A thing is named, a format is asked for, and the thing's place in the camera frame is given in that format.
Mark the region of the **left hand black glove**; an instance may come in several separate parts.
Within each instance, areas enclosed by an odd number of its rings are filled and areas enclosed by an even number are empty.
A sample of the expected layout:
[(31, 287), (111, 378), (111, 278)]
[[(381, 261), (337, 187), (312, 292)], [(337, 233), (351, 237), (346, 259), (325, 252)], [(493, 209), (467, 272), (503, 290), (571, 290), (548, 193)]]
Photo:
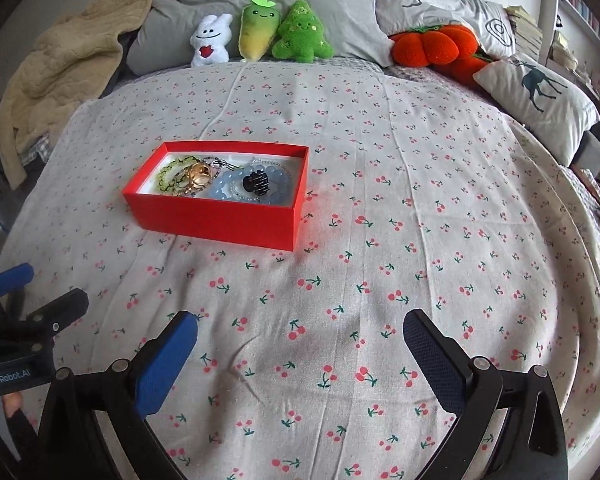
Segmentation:
[(20, 392), (0, 396), (0, 479), (36, 479), (38, 464), (31, 457), (36, 443), (24, 417)]

